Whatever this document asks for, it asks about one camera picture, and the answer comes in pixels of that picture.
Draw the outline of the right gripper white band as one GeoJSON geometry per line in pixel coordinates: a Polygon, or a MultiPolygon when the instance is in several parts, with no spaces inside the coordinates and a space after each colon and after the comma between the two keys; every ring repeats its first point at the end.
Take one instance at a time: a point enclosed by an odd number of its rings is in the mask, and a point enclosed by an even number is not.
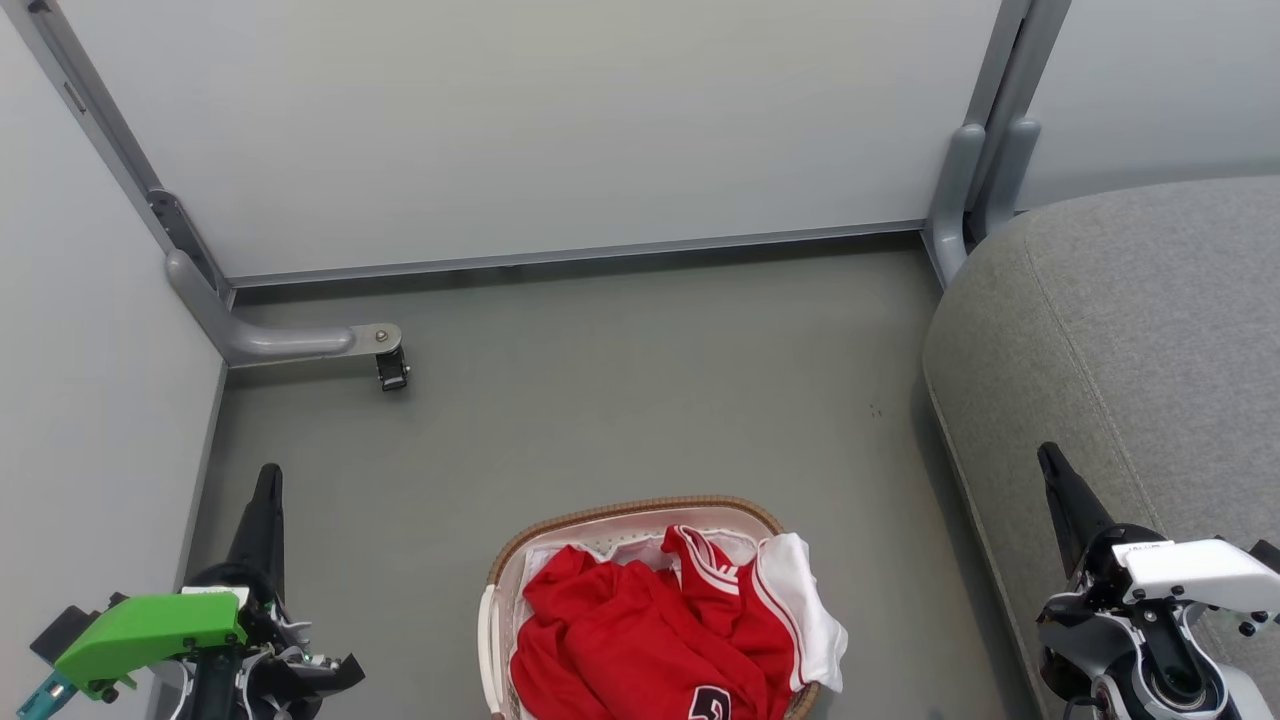
{"type": "Polygon", "coordinates": [[[1230,611],[1260,632],[1280,625],[1280,546],[1248,550],[1221,537],[1176,542],[1138,525],[1112,525],[1084,478],[1055,442],[1037,450],[1059,557],[1093,609],[1198,603],[1230,611]]]}

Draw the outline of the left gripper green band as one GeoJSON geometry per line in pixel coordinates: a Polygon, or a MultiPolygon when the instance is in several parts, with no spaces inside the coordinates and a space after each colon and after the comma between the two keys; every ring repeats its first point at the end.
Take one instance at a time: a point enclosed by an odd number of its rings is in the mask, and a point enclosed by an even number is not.
{"type": "Polygon", "coordinates": [[[104,611],[55,621],[55,705],[110,705],[152,670],[179,697],[169,720],[315,720],[323,702],[365,680],[355,656],[312,650],[285,609],[283,471],[261,466],[228,562],[169,594],[116,593],[104,611]]]}

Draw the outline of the red jersey white trim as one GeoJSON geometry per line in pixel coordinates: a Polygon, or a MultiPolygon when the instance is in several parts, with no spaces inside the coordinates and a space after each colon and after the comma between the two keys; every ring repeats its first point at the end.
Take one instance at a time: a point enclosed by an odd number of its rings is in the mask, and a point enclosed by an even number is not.
{"type": "Polygon", "coordinates": [[[812,685],[842,692],[849,633],[820,598],[809,543],[796,533],[722,539],[677,524],[662,544],[730,682],[730,710],[716,720],[785,720],[812,685]]]}

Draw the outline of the grey fabric sofa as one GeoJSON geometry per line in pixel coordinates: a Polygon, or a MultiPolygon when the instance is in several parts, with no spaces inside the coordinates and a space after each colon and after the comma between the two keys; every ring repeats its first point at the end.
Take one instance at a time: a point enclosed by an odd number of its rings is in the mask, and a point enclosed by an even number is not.
{"type": "Polygon", "coordinates": [[[1056,443],[1117,520],[1280,548],[1280,176],[1100,193],[979,242],[923,373],[1032,697],[1064,591],[1036,454],[1056,443]]]}

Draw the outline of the grey partition leg with foot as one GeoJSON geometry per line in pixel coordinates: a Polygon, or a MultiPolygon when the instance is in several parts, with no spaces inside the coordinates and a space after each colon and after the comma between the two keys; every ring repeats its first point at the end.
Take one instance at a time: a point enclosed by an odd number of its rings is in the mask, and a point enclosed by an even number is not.
{"type": "Polygon", "coordinates": [[[164,272],[230,369],[370,357],[403,347],[392,323],[270,328],[238,318],[234,290],[189,210],[166,190],[58,0],[0,0],[40,68],[165,252],[164,272]]]}

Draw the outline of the grey partition double post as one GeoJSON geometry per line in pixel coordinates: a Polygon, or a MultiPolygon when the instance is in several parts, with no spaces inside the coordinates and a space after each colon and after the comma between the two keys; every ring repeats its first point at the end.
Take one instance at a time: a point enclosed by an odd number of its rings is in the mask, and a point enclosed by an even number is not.
{"type": "Polygon", "coordinates": [[[922,231],[943,287],[980,242],[1016,214],[1042,132],[1030,117],[1073,0],[1002,0],[965,122],[950,137],[922,231]]]}

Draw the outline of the grey partition bottom rail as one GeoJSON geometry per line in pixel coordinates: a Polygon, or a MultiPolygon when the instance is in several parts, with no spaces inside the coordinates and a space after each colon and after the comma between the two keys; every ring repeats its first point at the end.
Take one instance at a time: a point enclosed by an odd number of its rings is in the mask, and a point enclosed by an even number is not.
{"type": "Polygon", "coordinates": [[[722,249],[749,249],[782,243],[856,238],[873,234],[919,232],[925,220],[884,222],[856,225],[838,225],[805,231],[781,231],[755,234],[735,234],[699,240],[678,240],[650,243],[623,243],[608,247],[568,249],[541,252],[518,252],[486,258],[461,258],[422,263],[394,263],[372,266],[348,266],[314,272],[287,272],[259,275],[238,275],[228,279],[233,290],[275,288],[348,281],[372,281],[411,275],[433,275],[447,272],[488,270],[502,266],[526,266],[554,263],[611,260],[676,252],[699,252],[722,249]]]}

